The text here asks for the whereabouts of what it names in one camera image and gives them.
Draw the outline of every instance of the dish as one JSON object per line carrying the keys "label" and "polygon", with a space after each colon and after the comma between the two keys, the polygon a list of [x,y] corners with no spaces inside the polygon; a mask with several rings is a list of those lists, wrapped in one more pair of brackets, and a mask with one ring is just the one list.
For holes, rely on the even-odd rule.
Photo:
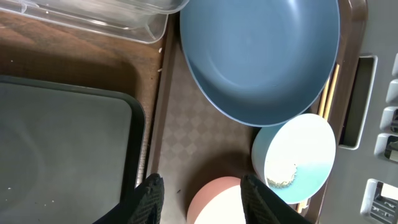
{"label": "dish", "polygon": [[[314,195],[326,182],[336,154],[335,135],[329,123],[316,114],[302,114],[285,124],[262,128],[252,147],[252,163],[260,179],[284,202],[300,203]],[[290,185],[269,185],[267,162],[287,166],[297,172]]]}
{"label": "dish", "polygon": [[246,223],[240,183],[236,177],[221,177],[207,183],[192,199],[187,223]]}
{"label": "dish", "polygon": [[191,0],[182,47],[209,101],[250,126],[281,124],[319,95],[335,64],[338,3]]}

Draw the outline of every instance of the diamond pattern mat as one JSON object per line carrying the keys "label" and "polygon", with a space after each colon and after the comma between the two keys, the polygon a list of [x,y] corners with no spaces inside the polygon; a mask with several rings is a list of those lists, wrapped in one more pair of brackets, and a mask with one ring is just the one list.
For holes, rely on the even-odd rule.
{"label": "diamond pattern mat", "polygon": [[165,183],[161,224],[185,224],[190,201],[211,180],[254,172],[252,128],[227,118],[205,98],[176,47],[158,171]]}

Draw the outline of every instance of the chopsticks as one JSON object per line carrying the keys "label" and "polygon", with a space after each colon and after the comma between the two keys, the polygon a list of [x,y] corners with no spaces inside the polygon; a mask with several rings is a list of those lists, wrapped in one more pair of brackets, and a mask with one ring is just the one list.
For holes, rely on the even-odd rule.
{"label": "chopsticks", "polygon": [[[340,70],[340,65],[336,64],[335,71],[333,72],[332,76],[330,76],[328,78],[325,88],[322,91],[321,100],[319,102],[318,115],[321,116],[322,118],[324,118],[326,121],[328,121],[328,119],[329,119],[331,102],[333,101],[333,95],[335,94],[335,88],[336,88],[336,82],[337,82],[339,70]],[[308,200],[309,199],[307,199],[303,202],[300,202],[297,205],[296,211],[298,213],[302,213],[303,209],[308,207]]]}

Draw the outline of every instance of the wooden counter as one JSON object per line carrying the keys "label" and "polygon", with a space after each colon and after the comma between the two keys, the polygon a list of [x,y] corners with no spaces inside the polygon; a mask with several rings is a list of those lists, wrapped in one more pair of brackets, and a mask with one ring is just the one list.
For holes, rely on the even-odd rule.
{"label": "wooden counter", "polygon": [[146,130],[139,177],[144,173],[162,44],[138,44],[0,12],[0,75],[120,91],[141,103]]}

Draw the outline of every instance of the brown tray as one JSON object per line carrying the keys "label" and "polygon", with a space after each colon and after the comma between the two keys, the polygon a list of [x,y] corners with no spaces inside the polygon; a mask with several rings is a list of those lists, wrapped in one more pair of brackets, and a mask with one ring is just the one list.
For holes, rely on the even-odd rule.
{"label": "brown tray", "polygon": [[[328,118],[337,140],[358,64],[367,19],[366,1],[340,0],[340,13],[336,60],[340,73]],[[191,199],[207,182],[253,172],[250,150],[258,132],[228,119],[205,99],[188,70],[179,37],[178,15],[171,16],[147,166],[147,175],[158,172],[165,179],[163,224],[185,223]],[[317,113],[318,105],[319,100],[311,106],[312,113]],[[318,221],[325,190],[326,184],[303,211],[312,223]]]}

